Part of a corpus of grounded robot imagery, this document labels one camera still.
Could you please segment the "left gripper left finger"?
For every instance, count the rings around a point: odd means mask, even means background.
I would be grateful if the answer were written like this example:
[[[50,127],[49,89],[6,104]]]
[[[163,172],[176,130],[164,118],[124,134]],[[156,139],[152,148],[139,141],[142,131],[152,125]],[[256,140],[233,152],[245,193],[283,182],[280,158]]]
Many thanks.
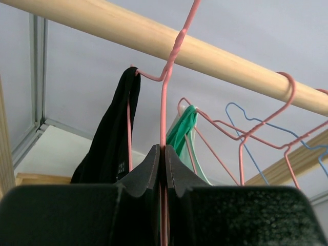
[[[144,160],[116,184],[135,198],[153,199],[158,195],[159,145],[153,145]]]

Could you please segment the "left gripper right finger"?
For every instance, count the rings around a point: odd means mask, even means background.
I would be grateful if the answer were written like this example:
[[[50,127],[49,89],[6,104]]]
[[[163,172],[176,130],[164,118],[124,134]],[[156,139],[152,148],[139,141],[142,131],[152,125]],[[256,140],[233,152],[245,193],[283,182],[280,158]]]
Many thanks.
[[[169,199],[181,198],[186,190],[194,187],[211,186],[180,160],[171,145],[165,148],[165,164]]]

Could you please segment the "black tank top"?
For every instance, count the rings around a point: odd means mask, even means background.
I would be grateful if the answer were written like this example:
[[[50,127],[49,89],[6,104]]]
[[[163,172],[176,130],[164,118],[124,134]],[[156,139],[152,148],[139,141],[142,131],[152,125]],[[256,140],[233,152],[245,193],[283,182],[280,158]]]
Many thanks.
[[[115,183],[128,174],[127,108],[130,108],[132,128],[141,86],[136,70],[129,67],[123,72],[89,152],[74,171],[71,183]]]

